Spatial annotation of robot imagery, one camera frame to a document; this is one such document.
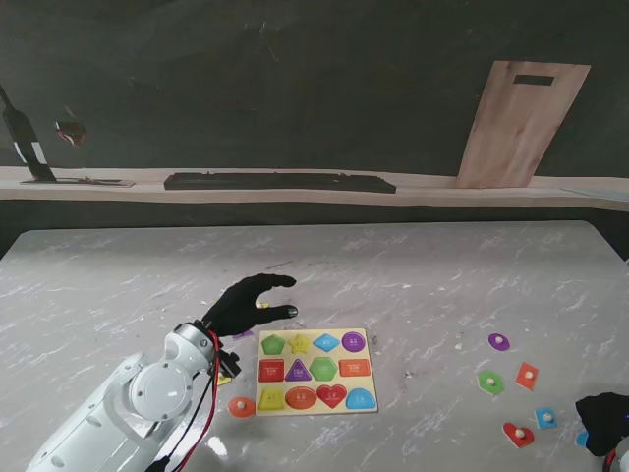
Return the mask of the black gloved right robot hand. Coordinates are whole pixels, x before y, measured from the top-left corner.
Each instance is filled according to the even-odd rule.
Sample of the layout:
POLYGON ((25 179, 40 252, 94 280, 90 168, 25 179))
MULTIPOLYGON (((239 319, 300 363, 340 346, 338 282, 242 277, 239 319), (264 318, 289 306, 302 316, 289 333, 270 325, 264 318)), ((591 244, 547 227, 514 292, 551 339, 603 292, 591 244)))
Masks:
POLYGON ((578 400, 575 407, 588 432, 586 449, 592 455, 606 456, 628 437, 627 395, 604 392, 586 396, 578 400))

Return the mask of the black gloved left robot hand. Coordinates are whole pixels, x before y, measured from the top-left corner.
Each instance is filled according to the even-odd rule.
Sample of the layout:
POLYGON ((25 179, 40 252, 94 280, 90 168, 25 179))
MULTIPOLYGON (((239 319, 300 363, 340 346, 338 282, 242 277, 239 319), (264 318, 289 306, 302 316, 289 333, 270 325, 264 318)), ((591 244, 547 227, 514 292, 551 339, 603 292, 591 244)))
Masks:
POLYGON ((203 316, 201 323, 217 337, 238 335, 257 325, 293 319, 298 309, 292 305, 258 308, 258 297, 273 288, 290 288, 297 280, 288 275, 260 273, 229 287, 203 316))

